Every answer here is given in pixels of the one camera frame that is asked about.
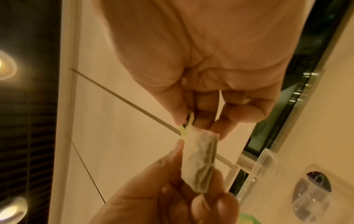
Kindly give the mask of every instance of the tea bag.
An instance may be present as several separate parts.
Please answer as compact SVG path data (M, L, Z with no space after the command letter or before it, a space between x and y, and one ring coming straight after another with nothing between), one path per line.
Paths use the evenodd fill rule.
M214 169L219 135L212 131L198 129L193 124L191 112L181 127L184 138L181 175L185 183L197 193L206 193Z

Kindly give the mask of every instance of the hand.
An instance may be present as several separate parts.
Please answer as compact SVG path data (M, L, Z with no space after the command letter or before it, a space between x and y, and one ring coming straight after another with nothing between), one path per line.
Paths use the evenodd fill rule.
M303 26L305 0L92 0L121 63L183 124L224 138L265 119ZM226 104L215 121L219 91Z
M225 193L220 171L214 170L206 194L196 194L181 180L179 140L168 155L122 186L91 224L235 224L238 203Z

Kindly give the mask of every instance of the green object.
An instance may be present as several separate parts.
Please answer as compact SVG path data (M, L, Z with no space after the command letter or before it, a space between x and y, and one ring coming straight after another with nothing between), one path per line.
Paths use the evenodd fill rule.
M240 213L237 224L261 224L254 216Z

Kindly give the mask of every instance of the plastic container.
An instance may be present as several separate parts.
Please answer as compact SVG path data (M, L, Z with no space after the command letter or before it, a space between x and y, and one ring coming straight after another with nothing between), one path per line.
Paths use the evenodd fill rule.
M301 175L264 150L237 198L240 212L262 224L352 224L354 187L317 166Z

